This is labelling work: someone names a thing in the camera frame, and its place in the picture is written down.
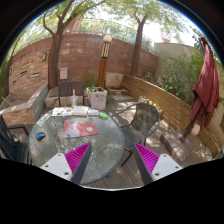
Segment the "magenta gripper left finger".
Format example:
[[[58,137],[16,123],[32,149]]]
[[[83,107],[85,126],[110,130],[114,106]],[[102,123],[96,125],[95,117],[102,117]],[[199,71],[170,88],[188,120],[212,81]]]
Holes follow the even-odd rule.
[[[91,153],[92,144],[86,143],[66,154],[57,153],[41,169],[79,185]]]

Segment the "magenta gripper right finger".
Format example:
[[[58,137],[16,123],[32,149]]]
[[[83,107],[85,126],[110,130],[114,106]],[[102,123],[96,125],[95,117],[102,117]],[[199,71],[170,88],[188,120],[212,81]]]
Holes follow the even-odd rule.
[[[133,152],[145,185],[182,169],[168,154],[159,155],[138,143],[134,144]]]

